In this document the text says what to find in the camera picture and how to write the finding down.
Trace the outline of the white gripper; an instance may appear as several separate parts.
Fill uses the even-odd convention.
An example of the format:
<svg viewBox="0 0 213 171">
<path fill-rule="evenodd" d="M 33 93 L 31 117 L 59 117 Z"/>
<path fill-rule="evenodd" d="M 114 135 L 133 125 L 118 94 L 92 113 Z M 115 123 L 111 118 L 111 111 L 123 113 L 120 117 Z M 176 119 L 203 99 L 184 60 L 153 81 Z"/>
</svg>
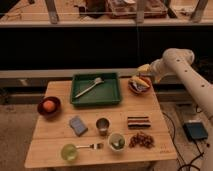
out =
<svg viewBox="0 0 213 171">
<path fill-rule="evenodd" d="M 159 82 L 166 74 L 167 69 L 162 59 L 153 61 L 150 65 L 144 64 L 137 68 L 140 74 L 147 74 L 150 72 L 155 82 Z"/>
</svg>

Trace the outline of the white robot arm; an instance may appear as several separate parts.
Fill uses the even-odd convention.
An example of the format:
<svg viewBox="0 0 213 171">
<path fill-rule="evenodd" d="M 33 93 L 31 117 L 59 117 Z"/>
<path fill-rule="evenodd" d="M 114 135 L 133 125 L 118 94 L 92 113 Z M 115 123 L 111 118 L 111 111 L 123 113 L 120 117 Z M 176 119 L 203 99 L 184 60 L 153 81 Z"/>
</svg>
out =
<svg viewBox="0 0 213 171">
<path fill-rule="evenodd" d="M 144 76 L 152 76 L 155 82 L 170 74 L 179 78 L 211 123 L 200 171 L 213 171 L 213 84 L 191 67 L 194 59 L 190 49 L 169 48 L 163 52 L 161 59 L 144 64 L 137 71 Z"/>
</svg>

